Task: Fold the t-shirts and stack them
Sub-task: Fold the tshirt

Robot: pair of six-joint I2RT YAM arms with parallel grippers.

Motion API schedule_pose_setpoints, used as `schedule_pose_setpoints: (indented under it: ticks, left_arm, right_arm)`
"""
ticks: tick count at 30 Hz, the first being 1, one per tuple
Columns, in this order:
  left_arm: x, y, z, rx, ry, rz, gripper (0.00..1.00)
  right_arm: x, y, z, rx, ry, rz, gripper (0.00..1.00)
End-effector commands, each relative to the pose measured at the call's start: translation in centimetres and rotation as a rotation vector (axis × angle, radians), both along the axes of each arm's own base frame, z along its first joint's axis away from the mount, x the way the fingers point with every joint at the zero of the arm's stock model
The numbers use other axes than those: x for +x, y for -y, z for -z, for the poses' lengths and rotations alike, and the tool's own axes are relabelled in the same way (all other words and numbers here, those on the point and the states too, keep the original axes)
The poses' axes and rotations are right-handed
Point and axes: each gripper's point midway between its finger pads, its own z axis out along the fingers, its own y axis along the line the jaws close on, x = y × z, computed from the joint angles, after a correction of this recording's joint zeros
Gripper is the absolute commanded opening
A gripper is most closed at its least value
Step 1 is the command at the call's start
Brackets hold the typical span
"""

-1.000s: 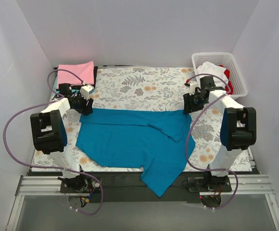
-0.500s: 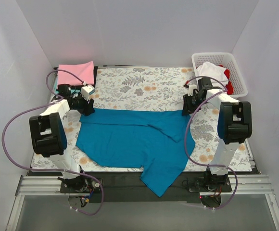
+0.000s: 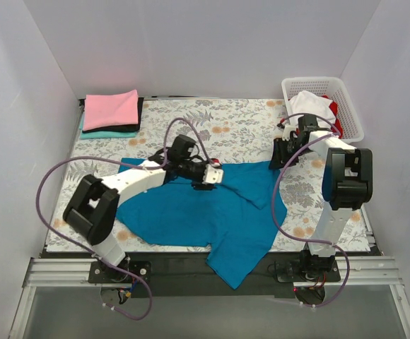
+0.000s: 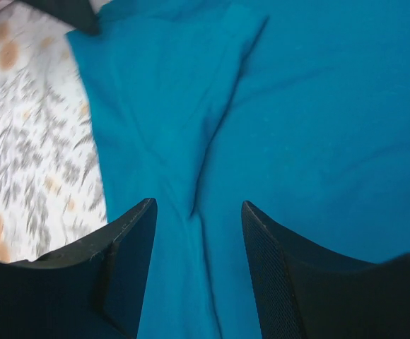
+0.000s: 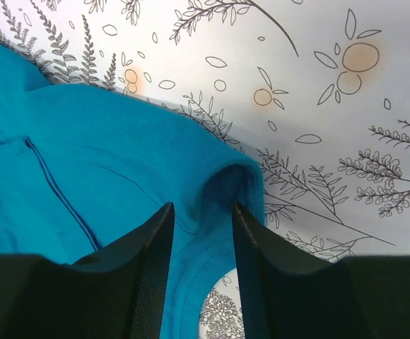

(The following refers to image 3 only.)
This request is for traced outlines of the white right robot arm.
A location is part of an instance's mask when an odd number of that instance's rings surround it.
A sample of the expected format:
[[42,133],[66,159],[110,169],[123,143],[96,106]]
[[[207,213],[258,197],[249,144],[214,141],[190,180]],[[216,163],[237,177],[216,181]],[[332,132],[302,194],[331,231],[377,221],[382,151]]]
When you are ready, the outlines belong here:
[[317,114],[297,113],[280,120],[281,138],[274,140],[269,169],[279,170],[283,177],[306,150],[325,160],[321,192],[323,210],[314,233],[304,240],[299,255],[299,274],[315,280],[332,270],[337,242],[354,211],[373,195],[373,153],[342,141],[340,130]]

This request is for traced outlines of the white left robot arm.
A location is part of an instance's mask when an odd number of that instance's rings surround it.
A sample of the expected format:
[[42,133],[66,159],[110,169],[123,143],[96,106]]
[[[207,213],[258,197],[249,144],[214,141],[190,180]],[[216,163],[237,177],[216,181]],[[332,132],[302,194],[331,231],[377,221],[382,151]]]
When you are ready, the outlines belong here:
[[125,253],[112,235],[117,209],[129,199],[181,177],[196,190],[210,191],[223,180],[219,160],[192,155],[196,142],[179,135],[140,165],[103,178],[82,178],[63,213],[64,221],[80,234],[101,261],[105,274],[120,283],[129,274]]

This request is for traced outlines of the blue t shirt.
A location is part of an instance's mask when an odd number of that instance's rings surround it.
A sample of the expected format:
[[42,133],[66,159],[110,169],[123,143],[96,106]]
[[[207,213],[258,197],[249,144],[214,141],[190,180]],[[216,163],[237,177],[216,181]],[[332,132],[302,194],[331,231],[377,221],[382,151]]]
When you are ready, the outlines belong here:
[[223,165],[222,184],[197,191],[181,177],[123,202],[116,218],[148,244],[210,246],[207,264],[237,289],[271,249],[287,215],[268,162]]

